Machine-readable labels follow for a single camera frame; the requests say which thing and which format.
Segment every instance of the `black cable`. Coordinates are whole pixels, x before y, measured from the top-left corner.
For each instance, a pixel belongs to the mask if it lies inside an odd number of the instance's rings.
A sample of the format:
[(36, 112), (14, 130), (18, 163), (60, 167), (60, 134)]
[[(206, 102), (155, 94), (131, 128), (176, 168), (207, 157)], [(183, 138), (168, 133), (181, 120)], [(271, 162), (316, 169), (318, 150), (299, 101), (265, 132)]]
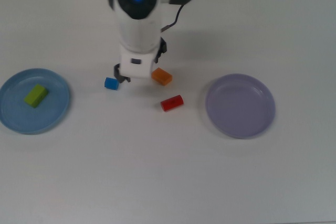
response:
[(177, 14), (176, 14), (175, 21), (174, 21), (173, 23), (171, 23), (170, 25), (167, 25), (167, 26), (165, 26), (165, 27), (163, 27), (163, 28), (161, 29), (161, 32), (162, 32), (162, 33), (163, 33), (164, 31), (168, 30), (169, 28), (171, 28), (172, 26), (174, 26), (174, 25), (177, 23), (178, 17), (179, 17), (179, 15), (180, 15), (180, 12), (181, 12), (183, 6), (184, 6), (184, 5), (181, 5), (180, 8), (178, 9)]

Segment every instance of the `blue cube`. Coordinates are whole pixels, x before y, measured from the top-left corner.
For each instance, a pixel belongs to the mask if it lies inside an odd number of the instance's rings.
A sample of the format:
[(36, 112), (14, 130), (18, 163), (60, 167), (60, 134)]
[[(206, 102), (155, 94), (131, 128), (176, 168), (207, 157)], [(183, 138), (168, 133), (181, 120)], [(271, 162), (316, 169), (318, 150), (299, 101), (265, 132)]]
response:
[(118, 90), (119, 82), (116, 79), (106, 77), (104, 86), (107, 89)]

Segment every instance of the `orange block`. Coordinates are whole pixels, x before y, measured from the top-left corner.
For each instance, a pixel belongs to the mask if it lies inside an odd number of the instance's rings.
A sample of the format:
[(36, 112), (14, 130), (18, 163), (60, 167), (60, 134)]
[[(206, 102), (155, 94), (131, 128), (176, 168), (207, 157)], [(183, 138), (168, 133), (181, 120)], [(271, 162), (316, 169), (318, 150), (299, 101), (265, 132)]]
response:
[(173, 80), (173, 76), (170, 73), (157, 68), (152, 72), (152, 79), (160, 83), (161, 85), (166, 86), (169, 82)]

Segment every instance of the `purple plate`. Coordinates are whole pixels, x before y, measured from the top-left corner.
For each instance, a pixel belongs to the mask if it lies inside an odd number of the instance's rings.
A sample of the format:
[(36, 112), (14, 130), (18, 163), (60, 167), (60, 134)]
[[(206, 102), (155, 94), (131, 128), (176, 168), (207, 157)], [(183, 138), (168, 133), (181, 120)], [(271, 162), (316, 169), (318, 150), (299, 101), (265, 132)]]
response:
[(219, 78), (210, 87), (205, 106), (214, 125), (235, 138), (261, 134), (275, 116), (271, 92), (262, 82), (245, 74)]

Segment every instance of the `blue plate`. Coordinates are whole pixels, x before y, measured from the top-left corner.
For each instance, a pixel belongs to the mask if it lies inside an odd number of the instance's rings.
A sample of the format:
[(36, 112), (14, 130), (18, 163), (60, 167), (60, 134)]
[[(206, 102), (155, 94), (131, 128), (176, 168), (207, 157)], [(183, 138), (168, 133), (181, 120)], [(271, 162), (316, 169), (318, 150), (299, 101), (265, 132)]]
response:
[[(40, 84), (49, 93), (34, 109), (24, 98)], [(0, 121), (22, 134), (39, 134), (55, 126), (68, 109), (70, 92), (65, 80), (47, 69), (28, 69), (9, 78), (0, 89)]]

